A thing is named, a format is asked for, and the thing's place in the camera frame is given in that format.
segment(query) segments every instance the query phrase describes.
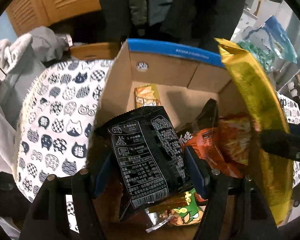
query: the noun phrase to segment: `barcode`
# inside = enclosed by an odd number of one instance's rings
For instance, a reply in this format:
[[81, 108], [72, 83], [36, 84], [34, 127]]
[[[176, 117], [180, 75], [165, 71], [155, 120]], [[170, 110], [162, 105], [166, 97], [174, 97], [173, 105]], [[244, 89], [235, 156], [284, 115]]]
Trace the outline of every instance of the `barcode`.
[[164, 188], [155, 193], [152, 193], [151, 195], [141, 197], [141, 198], [138, 198], [135, 200], [131, 200], [131, 203], [134, 206], [134, 208], [137, 208], [138, 206], [141, 206], [142, 204], [158, 201], [158, 200], [168, 196], [168, 194], [169, 194], [168, 189]]

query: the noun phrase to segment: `package label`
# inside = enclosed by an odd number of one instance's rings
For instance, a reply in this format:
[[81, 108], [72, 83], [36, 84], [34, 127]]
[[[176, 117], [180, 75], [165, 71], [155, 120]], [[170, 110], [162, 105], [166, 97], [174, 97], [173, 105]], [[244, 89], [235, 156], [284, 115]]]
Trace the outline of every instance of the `package label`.
[[154, 127], [162, 146], [172, 158], [183, 183], [185, 183], [186, 174], [182, 158], [182, 149], [173, 126], [162, 115], [158, 115], [152, 119], [151, 124]]
[[138, 121], [108, 129], [131, 204], [136, 209], [169, 195], [167, 182], [154, 160]]

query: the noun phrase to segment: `cat-patterned cushion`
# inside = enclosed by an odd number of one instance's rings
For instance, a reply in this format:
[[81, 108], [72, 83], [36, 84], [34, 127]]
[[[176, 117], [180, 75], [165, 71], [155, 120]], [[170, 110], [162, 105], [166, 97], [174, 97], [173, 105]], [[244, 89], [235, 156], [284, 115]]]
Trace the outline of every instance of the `cat-patterned cushion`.
[[[20, 113], [16, 184], [33, 201], [49, 174], [74, 175], [85, 167], [89, 133], [112, 60], [57, 63], [34, 81]], [[71, 229], [78, 231], [71, 196]]]

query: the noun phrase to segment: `blue wall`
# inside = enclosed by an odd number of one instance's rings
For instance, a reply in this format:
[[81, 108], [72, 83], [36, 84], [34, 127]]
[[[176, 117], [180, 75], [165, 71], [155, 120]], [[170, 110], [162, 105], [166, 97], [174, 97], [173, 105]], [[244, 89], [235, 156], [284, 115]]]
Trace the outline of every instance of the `blue wall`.
[[8, 39], [11, 43], [17, 39], [6, 12], [0, 16], [0, 40]]

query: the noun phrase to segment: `yellow foil bag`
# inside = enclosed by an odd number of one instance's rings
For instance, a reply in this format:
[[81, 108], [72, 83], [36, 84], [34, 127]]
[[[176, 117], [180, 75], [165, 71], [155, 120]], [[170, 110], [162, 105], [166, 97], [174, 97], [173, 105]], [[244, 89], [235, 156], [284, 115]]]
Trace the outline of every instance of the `yellow foil bag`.
[[[219, 43], [221, 61], [241, 93], [255, 127], [289, 132], [275, 91], [252, 54], [225, 39]], [[250, 152], [248, 170], [264, 194], [274, 220], [280, 224], [287, 216], [292, 194], [293, 161], [258, 149]]]

